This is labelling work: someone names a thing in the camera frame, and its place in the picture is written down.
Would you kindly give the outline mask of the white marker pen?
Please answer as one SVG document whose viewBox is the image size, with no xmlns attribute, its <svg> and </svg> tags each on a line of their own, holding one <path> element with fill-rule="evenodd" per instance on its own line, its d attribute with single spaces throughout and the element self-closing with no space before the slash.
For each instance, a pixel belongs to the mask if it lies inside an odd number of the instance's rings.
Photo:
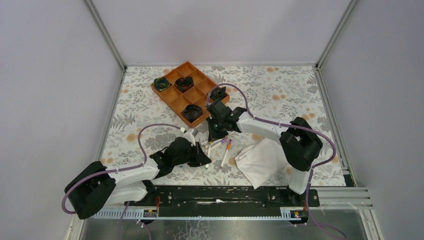
<svg viewBox="0 0 424 240">
<path fill-rule="evenodd" d="M 211 148 L 212 148 L 212 145 L 210 144 L 208 147 L 207 147 L 207 152 L 206 152 L 206 155 L 207 155 L 207 157 L 209 158 L 209 160 L 211 159 Z M 208 169 L 210 167 L 210 163 L 208 163 L 208 164 L 206 164 L 205 165 L 205 168 L 206 169 Z"/>
<path fill-rule="evenodd" d="M 225 162 L 226 162 L 226 160 L 228 158 L 229 151 L 230 151 L 230 149 L 227 150 L 227 147 L 226 147 L 225 148 L 225 152 L 224 152 L 224 156 L 223 156 L 222 161 L 221 161 L 221 164 L 220 164 L 221 167 L 224 166 L 224 164 L 225 164 Z"/>
</svg>

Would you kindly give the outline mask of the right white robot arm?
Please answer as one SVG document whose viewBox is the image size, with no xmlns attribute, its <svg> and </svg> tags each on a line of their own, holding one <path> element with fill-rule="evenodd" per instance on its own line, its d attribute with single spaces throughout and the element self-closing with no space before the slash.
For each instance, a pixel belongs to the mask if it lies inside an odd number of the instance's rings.
<svg viewBox="0 0 424 240">
<path fill-rule="evenodd" d="M 301 117 L 289 124 L 253 115 L 248 109 L 231 109 L 221 100 L 210 103 L 206 110 L 209 136 L 221 138 L 229 132 L 254 134 L 263 139 L 243 149 L 235 157 L 237 168 L 257 189 L 279 170 L 290 166 L 288 188 L 303 194 L 309 182 L 313 161 L 319 156 L 323 143 L 308 122 Z"/>
</svg>

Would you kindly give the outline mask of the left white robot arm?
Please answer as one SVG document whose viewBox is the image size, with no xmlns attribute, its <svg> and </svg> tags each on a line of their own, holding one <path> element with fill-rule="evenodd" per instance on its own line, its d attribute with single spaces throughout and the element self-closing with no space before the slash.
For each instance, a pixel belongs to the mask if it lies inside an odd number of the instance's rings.
<svg viewBox="0 0 424 240">
<path fill-rule="evenodd" d="M 73 207 L 71 214 L 84 220 L 104 206 L 141 201 L 155 190 L 152 180 L 170 174 L 177 166 L 202 167 L 211 162 L 199 142 L 177 137 L 151 154 L 143 165 L 129 164 L 123 171 L 92 162 L 65 187 L 65 198 Z"/>
</svg>

